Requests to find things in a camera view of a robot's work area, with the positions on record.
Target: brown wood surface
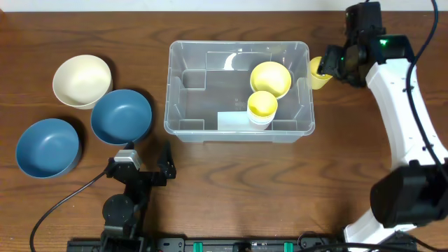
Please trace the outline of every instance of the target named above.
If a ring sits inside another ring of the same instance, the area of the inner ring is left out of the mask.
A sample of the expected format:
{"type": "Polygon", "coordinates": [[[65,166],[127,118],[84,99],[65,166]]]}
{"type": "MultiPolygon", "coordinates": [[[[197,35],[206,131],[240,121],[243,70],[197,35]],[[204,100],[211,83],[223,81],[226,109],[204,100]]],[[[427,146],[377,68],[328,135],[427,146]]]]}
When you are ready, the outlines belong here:
{"type": "MultiPolygon", "coordinates": [[[[388,32],[419,48],[432,13],[384,13],[388,32]]],[[[342,12],[309,13],[7,13],[0,23],[0,251],[29,251],[35,222],[103,170],[117,146],[98,140],[90,112],[61,104],[51,88],[58,66],[75,55],[103,57],[115,88],[139,88],[155,103],[155,129],[138,145],[154,169],[170,140],[177,178],[152,194],[149,232],[189,237],[294,237],[338,232],[369,208],[371,186],[389,172],[390,150],[371,92],[330,81],[314,92],[316,130],[294,144],[182,143],[163,128],[169,45],[176,40],[304,41],[311,56],[343,44],[342,12]],[[44,118],[74,124],[82,161],[62,178],[25,176],[15,162],[21,133],[44,118]]],[[[434,127],[448,145],[448,13],[418,64],[434,127]]],[[[65,251],[72,237],[98,237],[103,203],[123,185],[102,178],[52,213],[38,251],[65,251]]],[[[446,221],[412,234],[448,246],[446,221]]]]}

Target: green light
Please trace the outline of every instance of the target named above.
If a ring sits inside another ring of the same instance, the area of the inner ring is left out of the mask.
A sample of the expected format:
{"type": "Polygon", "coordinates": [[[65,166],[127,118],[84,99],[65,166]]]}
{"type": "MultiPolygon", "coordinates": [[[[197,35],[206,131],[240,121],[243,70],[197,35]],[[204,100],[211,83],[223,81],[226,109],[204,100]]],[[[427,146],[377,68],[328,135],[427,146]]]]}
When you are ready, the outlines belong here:
{"type": "Polygon", "coordinates": [[[387,40],[386,39],[380,39],[379,40],[379,43],[382,45],[382,46],[385,46],[386,44],[387,44],[387,40]]]}

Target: clear storage box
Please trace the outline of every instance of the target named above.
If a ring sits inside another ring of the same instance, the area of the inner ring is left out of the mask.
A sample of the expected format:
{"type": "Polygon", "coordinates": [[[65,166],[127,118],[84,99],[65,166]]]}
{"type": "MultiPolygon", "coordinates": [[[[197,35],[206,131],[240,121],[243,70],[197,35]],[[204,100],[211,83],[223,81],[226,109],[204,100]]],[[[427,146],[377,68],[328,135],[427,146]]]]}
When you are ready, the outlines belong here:
{"type": "Polygon", "coordinates": [[[293,143],[314,131],[309,49],[303,42],[176,41],[169,48],[164,128],[184,142],[271,141],[293,143]],[[218,113],[246,111],[252,70],[283,64],[291,88],[265,130],[226,129],[218,113]]]}

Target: wooden table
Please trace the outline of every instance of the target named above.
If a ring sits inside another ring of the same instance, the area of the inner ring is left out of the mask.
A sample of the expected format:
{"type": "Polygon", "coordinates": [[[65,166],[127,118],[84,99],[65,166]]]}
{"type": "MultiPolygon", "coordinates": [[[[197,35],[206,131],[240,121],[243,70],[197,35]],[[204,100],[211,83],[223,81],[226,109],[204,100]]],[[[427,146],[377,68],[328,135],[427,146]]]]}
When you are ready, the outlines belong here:
{"type": "MultiPolygon", "coordinates": [[[[432,13],[384,13],[390,34],[414,49],[432,13]]],[[[8,13],[0,22],[0,251],[29,251],[29,234],[53,204],[100,173],[120,149],[90,129],[91,111],[61,104],[51,88],[58,66],[93,54],[113,70],[115,88],[146,90],[155,102],[155,129],[138,145],[149,169],[168,139],[177,178],[151,195],[146,221],[153,234],[188,237],[296,237],[339,232],[369,208],[371,186],[389,172],[390,150],[368,89],[336,80],[314,92],[316,130],[294,144],[182,143],[163,128],[169,45],[176,40],[304,41],[311,57],[343,44],[344,13],[8,13]],[[83,139],[82,161],[62,178],[25,176],[15,162],[24,130],[63,118],[83,139]]],[[[448,146],[448,13],[418,64],[434,127],[448,146]]],[[[38,251],[65,251],[72,237],[98,237],[103,203],[123,184],[102,178],[63,204],[39,228],[38,251]]],[[[412,234],[448,246],[446,221],[412,234]]]]}

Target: blue bowl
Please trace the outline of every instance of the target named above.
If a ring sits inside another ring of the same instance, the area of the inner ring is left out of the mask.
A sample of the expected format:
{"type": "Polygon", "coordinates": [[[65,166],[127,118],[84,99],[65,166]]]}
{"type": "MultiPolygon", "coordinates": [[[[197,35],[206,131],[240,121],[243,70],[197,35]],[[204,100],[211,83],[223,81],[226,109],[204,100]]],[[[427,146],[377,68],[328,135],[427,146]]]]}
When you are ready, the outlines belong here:
{"type": "Polygon", "coordinates": [[[90,124],[105,143],[125,145],[146,136],[152,117],[151,105],[143,95],[133,90],[115,90],[95,105],[90,124]]]}
{"type": "Polygon", "coordinates": [[[70,172],[81,158],[76,130],[66,121],[45,119],[34,123],[20,137],[15,149],[19,168],[37,179],[70,172]]]}

